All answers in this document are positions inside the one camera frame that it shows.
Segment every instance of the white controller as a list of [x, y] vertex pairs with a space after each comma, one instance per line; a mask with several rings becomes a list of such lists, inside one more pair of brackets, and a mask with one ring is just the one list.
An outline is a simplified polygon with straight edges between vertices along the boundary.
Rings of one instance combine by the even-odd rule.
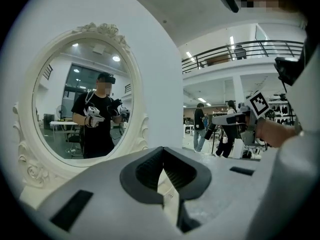
[[96, 107], [88, 107], [87, 115], [91, 117], [89, 119], [91, 127], [96, 127], [98, 122], [103, 122], [105, 120], [99, 113], [100, 111]]

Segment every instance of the floral carving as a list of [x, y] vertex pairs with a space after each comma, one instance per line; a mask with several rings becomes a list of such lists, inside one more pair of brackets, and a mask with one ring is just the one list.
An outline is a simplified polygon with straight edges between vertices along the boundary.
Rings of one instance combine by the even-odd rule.
[[13, 113], [18, 116], [18, 120], [14, 123], [13, 128], [17, 129], [19, 133], [18, 164], [24, 178], [23, 182], [36, 188], [49, 188], [53, 183], [50, 181], [50, 178], [53, 178], [54, 184], [56, 186], [60, 185], [63, 180], [57, 175], [50, 173], [29, 149], [20, 125], [18, 103], [13, 107]]
[[144, 114], [141, 130], [139, 132], [138, 138], [136, 139], [132, 152], [138, 152], [141, 150], [146, 150], [148, 148], [148, 142], [147, 142], [148, 121], [149, 121], [149, 117], [147, 116], [147, 114]]
[[102, 35], [106, 35], [116, 41], [127, 53], [130, 52], [130, 46], [127, 44], [125, 36], [118, 35], [119, 30], [114, 24], [102, 23], [97, 26], [96, 24], [91, 22], [90, 24], [85, 26], [78, 26], [72, 31], [72, 34], [78, 34], [82, 32], [96, 32]]

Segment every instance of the black t-shirt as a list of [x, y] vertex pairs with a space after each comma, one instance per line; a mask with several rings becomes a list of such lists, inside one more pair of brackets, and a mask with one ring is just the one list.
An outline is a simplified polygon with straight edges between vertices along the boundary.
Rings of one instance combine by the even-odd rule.
[[84, 153], [105, 153], [104, 155], [107, 155], [115, 147], [110, 136], [112, 115], [107, 109], [113, 102], [113, 99], [108, 96], [100, 98], [96, 94], [93, 94], [86, 104], [87, 94], [85, 92], [78, 97], [71, 111], [85, 117], [84, 110], [88, 111], [88, 107], [95, 107], [100, 111], [99, 115], [104, 118], [104, 121], [99, 122], [97, 127], [84, 126]]
[[194, 129], [195, 130], [203, 130], [205, 128], [204, 122], [202, 121], [202, 118], [204, 118], [204, 112], [201, 108], [197, 108], [194, 111]]

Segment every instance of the white mirror frame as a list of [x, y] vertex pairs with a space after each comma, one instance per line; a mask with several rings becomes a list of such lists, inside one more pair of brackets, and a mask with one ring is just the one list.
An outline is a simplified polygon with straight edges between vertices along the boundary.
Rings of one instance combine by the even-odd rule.
[[[129, 126], [119, 145], [107, 156], [92, 159], [63, 159], [47, 144], [40, 133], [35, 103], [39, 82], [51, 60], [68, 44], [78, 40], [96, 40], [115, 47], [128, 65], [132, 79], [132, 112]], [[118, 35], [114, 24], [103, 23], [96, 26], [93, 22], [67, 31], [47, 44], [33, 60], [25, 76], [19, 102], [13, 107], [18, 120], [14, 128], [19, 133], [18, 163], [27, 187], [51, 192], [81, 173], [89, 166], [115, 159], [148, 148], [148, 116], [144, 104], [143, 85], [140, 71], [127, 45], [125, 37]]]

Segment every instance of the man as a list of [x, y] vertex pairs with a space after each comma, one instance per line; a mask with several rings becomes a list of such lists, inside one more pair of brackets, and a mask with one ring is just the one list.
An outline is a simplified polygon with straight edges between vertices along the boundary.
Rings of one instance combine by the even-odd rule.
[[[96, 80], [96, 91], [81, 94], [71, 110], [73, 121], [82, 126], [80, 138], [85, 159], [106, 156], [115, 147], [110, 136], [111, 120], [116, 124], [122, 121], [117, 108], [112, 106], [114, 100], [110, 98], [112, 84], [115, 81], [115, 78], [108, 73], [99, 74]], [[92, 125], [93, 118], [87, 115], [88, 107], [98, 109], [104, 121]]]
[[194, 119], [194, 135], [193, 135], [193, 147], [194, 147], [194, 152], [201, 152], [202, 147], [205, 143], [205, 135], [206, 135], [206, 130], [205, 130], [205, 125], [203, 120], [205, 119], [204, 112], [202, 111], [202, 108], [205, 105], [202, 103], [199, 103], [196, 106], [196, 110], [194, 111], [193, 119]]
[[[318, 0], [247, 0], [248, 2], [260, 3], [261, 6], [272, 8], [275, 11], [288, 13], [300, 12], [306, 19], [306, 40], [299, 59], [299, 63], [306, 66], [320, 43], [318, 15], [314, 8], [318, 8]], [[279, 123], [259, 118], [256, 126], [256, 137], [275, 148], [279, 148], [286, 140], [297, 135], [294, 126], [287, 127]]]

